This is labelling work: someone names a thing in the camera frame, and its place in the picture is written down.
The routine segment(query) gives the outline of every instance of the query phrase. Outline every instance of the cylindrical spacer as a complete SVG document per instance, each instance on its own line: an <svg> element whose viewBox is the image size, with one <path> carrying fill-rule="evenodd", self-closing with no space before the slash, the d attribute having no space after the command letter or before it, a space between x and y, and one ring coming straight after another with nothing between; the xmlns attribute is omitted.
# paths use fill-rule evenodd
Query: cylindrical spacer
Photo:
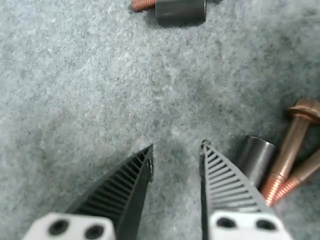
<svg viewBox="0 0 320 240"><path fill-rule="evenodd" d="M256 188L260 187L275 153L275 146L254 136L245 136L235 165Z"/></svg>
<svg viewBox="0 0 320 240"><path fill-rule="evenodd" d="M157 0L155 14L162 26L200 24L206 21L206 0Z"/></svg>

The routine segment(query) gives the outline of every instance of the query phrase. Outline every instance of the gray felt surface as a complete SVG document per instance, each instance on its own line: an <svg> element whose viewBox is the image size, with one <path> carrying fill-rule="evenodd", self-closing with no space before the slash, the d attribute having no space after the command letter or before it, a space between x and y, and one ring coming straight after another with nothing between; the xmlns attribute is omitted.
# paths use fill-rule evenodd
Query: gray felt surface
<svg viewBox="0 0 320 240"><path fill-rule="evenodd" d="M0 0L1 240L149 143L155 182L137 239L199 240L201 140L230 159L245 134L279 144L283 109L319 97L319 0L208 2L206 22L185 28L129 5ZM276 207L296 240L319 239L319 181Z"/></svg>

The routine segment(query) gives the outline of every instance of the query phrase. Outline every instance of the bolt thread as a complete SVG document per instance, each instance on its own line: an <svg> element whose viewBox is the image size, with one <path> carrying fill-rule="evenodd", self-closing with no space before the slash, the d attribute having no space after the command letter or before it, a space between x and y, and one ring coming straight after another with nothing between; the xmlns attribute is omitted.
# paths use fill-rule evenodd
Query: bolt thread
<svg viewBox="0 0 320 240"><path fill-rule="evenodd" d="M283 183L283 180L270 176L263 189L262 189L262 195L265 199L265 202L268 206L272 205L272 202L274 201L276 194L278 192L278 190L280 189L281 185Z"/></svg>
<svg viewBox="0 0 320 240"><path fill-rule="evenodd" d="M156 5L156 0L131 0L131 7L135 12L152 8Z"/></svg>
<svg viewBox="0 0 320 240"><path fill-rule="evenodd" d="M294 189L296 189L299 185L301 184L301 182L299 181L299 179L295 178L295 177L290 177L288 178L283 185L281 186L281 188L279 189L279 191L276 193L273 202L271 203L271 205L274 205L276 202L278 202L279 200L281 200L283 197L285 197L288 193L292 192Z"/></svg>

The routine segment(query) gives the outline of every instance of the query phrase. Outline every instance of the bolt head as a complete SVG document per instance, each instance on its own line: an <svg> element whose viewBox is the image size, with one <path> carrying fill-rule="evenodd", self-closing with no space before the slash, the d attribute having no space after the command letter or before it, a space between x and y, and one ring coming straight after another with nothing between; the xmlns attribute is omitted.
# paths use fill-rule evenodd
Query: bolt head
<svg viewBox="0 0 320 240"><path fill-rule="evenodd" d="M320 102L317 100L300 99L286 113L291 116L305 117L311 124L320 125Z"/></svg>

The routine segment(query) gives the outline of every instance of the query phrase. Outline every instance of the gray carpet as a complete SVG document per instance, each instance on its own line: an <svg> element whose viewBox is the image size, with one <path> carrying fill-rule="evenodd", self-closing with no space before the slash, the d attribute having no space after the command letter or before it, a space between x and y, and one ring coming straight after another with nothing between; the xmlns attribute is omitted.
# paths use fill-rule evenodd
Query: gray carpet
<svg viewBox="0 0 320 240"><path fill-rule="evenodd" d="M208 2L206 22L184 28L129 4L0 0L1 240L149 143L155 182L137 239L199 240L201 140L230 159L245 134L279 144L283 109L320 96L319 0ZM319 238L319 182L276 207L296 240Z"/></svg>

